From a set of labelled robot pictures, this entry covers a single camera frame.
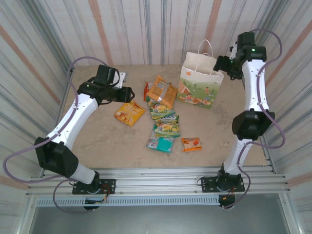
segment orange snack bag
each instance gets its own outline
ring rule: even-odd
[[[201,150],[199,137],[182,138],[183,152]]]
[[[114,117],[119,121],[128,124],[129,126],[134,123],[144,114],[145,110],[139,106],[134,100],[130,103],[125,103],[115,112]]]
[[[177,88],[166,83],[161,76],[157,76],[147,96],[159,101],[161,104],[172,109],[177,94]]]

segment blue snack bag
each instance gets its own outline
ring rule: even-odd
[[[162,151],[165,153],[171,153],[173,144],[174,144],[174,138],[172,137],[155,136],[155,126],[154,126],[150,140],[148,141],[146,146],[152,150],[158,150],[158,151]]]

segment green snack bag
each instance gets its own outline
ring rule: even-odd
[[[147,147],[152,150],[158,150],[165,153],[171,153],[174,138],[171,137],[156,137],[155,136],[155,125],[152,131],[150,140],[147,143]]]
[[[166,116],[155,121],[155,136],[156,137],[179,137],[179,116]]]
[[[150,98],[146,97],[146,101],[150,107],[150,112],[152,114],[152,119],[158,119],[165,116],[170,116],[175,114],[175,111],[163,104],[160,104],[160,102]]]

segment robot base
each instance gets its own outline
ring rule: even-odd
[[[74,195],[108,195],[115,194],[115,179],[100,179],[98,172],[91,184],[76,182],[73,186]]]
[[[244,181],[241,174],[231,175],[224,171],[223,165],[217,176],[201,178],[201,188],[203,193],[219,192],[243,192],[245,191]]]

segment white paper bag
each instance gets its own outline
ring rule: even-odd
[[[207,53],[199,54],[200,46],[204,41],[209,43],[208,40],[203,40],[197,54],[186,53],[176,98],[186,103],[211,109],[224,75],[220,71],[213,70],[216,59],[213,58],[213,49],[210,43],[212,56]]]

